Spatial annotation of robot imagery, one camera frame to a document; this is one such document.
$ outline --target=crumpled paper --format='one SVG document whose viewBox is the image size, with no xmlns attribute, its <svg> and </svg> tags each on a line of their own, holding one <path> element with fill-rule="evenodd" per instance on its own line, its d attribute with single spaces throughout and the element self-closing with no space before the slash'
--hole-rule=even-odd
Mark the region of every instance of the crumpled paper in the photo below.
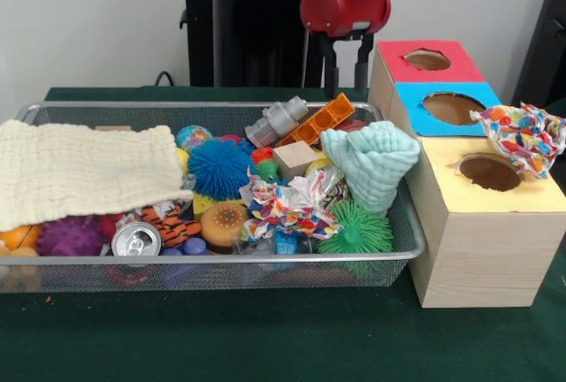
<svg viewBox="0 0 566 382">
<path fill-rule="evenodd" d="M 250 212 L 254 218 L 244 224 L 242 236 L 247 241 L 272 237 L 276 229 L 320 240 L 330 239 L 341 230 L 336 217 L 322 206 L 324 172 L 316 170 L 306 178 L 295 177 L 288 187 L 249 177 L 249 185 L 241 190 L 242 198 L 253 198 Z"/>
<path fill-rule="evenodd" d="M 546 179 L 556 157 L 566 146 L 566 120 L 521 103 L 521 108 L 494 106 L 470 111 L 493 148 L 506 157 L 517 172 Z"/>
</svg>

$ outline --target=round hole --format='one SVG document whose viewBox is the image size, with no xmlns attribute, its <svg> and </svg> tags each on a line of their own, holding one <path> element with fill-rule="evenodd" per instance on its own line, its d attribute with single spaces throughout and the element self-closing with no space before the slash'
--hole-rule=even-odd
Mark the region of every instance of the round hole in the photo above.
<svg viewBox="0 0 566 382">
<path fill-rule="evenodd" d="M 434 50 L 419 49 L 405 55 L 411 66 L 425 71 L 442 71 L 450 67 L 450 60 L 442 53 Z"/>
<path fill-rule="evenodd" d="M 521 183 L 515 168 L 492 154 L 474 154 L 460 162 L 460 172 L 483 189 L 507 192 Z"/>
<path fill-rule="evenodd" d="M 470 111 L 486 110 L 486 107 L 474 98 L 450 92 L 430 95 L 425 98 L 423 105 L 435 118 L 453 126 L 477 124 L 477 121 L 470 118 Z"/>
<path fill-rule="evenodd" d="M 299 136 L 301 139 L 308 142 L 316 134 L 316 130 L 311 126 L 302 126 L 299 128 Z"/>
<path fill-rule="evenodd" d="M 315 123 L 317 124 L 318 128 L 326 129 L 333 123 L 333 118 L 328 112 L 320 112 L 315 117 Z"/>
</svg>

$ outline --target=metal basket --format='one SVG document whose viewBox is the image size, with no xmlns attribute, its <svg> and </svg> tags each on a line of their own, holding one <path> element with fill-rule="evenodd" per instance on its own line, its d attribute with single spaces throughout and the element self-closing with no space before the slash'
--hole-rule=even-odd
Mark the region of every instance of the metal basket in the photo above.
<svg viewBox="0 0 566 382">
<path fill-rule="evenodd" d="M 271 103 L 39 103 L 18 119 L 30 125 L 66 123 L 167 125 L 176 133 L 200 125 L 216 136 L 242 134 Z M 310 103 L 310 113 L 324 103 Z M 356 103 L 353 118 L 380 119 L 371 105 Z M 251 289 L 276 287 L 388 287 L 425 238 L 404 182 L 388 214 L 394 251 L 383 254 L 295 256 L 151 256 L 0 258 L 0 292 L 102 292 Z"/>
</svg>

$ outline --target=yellow ball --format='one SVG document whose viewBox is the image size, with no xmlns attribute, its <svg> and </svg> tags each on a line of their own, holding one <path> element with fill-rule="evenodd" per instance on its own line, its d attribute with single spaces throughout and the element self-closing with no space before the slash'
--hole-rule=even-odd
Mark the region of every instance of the yellow ball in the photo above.
<svg viewBox="0 0 566 382">
<path fill-rule="evenodd" d="M 181 148 L 177 148 L 177 159 L 179 159 L 180 168 L 182 168 L 185 174 L 188 173 L 188 159 L 190 155 Z"/>
<path fill-rule="evenodd" d="M 307 171 L 304 173 L 304 176 L 307 177 L 311 172 L 314 172 L 315 170 L 320 170 L 322 167 L 326 167 L 327 165 L 333 165 L 333 162 L 330 160 L 330 158 L 319 159 L 318 161 L 315 161 L 314 163 L 309 165 L 309 168 L 307 168 Z"/>
<path fill-rule="evenodd" d="M 18 248 L 35 248 L 35 242 L 42 231 L 42 225 L 23 225 L 9 232 L 0 233 L 0 245 L 10 251 Z"/>
</svg>

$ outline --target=orange ball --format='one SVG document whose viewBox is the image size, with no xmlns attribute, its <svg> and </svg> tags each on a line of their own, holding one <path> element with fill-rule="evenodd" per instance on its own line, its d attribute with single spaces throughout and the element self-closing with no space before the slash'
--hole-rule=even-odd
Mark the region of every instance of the orange ball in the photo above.
<svg viewBox="0 0 566 382">
<path fill-rule="evenodd" d="M 0 232 L 0 244 L 3 241 L 10 251 L 18 248 L 35 249 L 41 231 L 42 225 L 23 225 L 9 232 Z"/>
</svg>

